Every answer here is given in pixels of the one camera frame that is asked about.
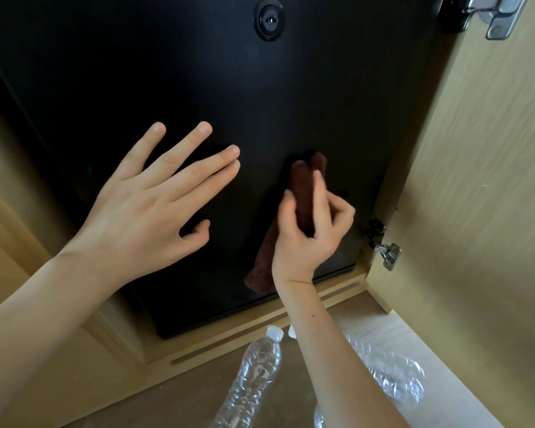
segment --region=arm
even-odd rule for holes
[[[0,305],[0,415],[101,302],[207,243],[209,221],[184,237],[178,231],[235,177],[240,151],[231,146],[176,172],[211,132],[200,123],[143,171],[165,134],[162,123],[153,125],[102,188],[78,234]]]
[[[278,211],[274,281],[295,329],[325,424],[330,428],[408,427],[333,323],[311,281],[315,268],[335,252],[349,230],[354,213],[346,201],[327,192],[321,173],[315,171],[315,234],[307,238],[297,226],[293,195],[286,191]]]

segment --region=black safe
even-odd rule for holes
[[[210,242],[129,285],[171,337],[275,295],[243,284],[287,184],[314,150],[329,190],[357,209],[316,272],[353,268],[396,141],[409,122],[440,0],[0,0],[0,102],[80,224],[155,121],[150,161],[200,120],[191,161],[241,148],[237,178],[187,224]]]

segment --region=hinge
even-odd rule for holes
[[[378,219],[374,218],[369,221],[367,228],[364,230],[364,234],[369,238],[369,246],[374,252],[380,253],[383,261],[383,266],[389,271],[392,271],[396,265],[396,261],[400,257],[400,246],[395,243],[390,245],[382,244],[382,237],[385,235],[386,226]]]
[[[474,13],[490,26],[485,38],[503,40],[511,35],[527,0],[443,0],[438,21],[446,33],[465,31]]]

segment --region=white bottle cap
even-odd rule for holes
[[[295,329],[293,328],[293,324],[289,326],[289,330],[287,331],[287,335],[290,338],[297,339],[297,336],[295,335]]]
[[[279,342],[284,337],[284,331],[271,324],[267,328],[266,336],[274,342]]]

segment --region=brown cleaning cloth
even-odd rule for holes
[[[297,226],[307,237],[313,237],[315,228],[313,226],[313,172],[321,171],[325,177],[327,168],[327,158],[316,152],[309,160],[309,166],[304,161],[294,162],[289,177],[289,190],[295,196],[297,208]],[[271,262],[276,250],[277,236],[279,229],[277,217],[267,230],[262,245],[259,247],[254,268],[244,278],[244,283],[248,288],[254,290],[259,295],[267,295],[276,291],[271,275]]]

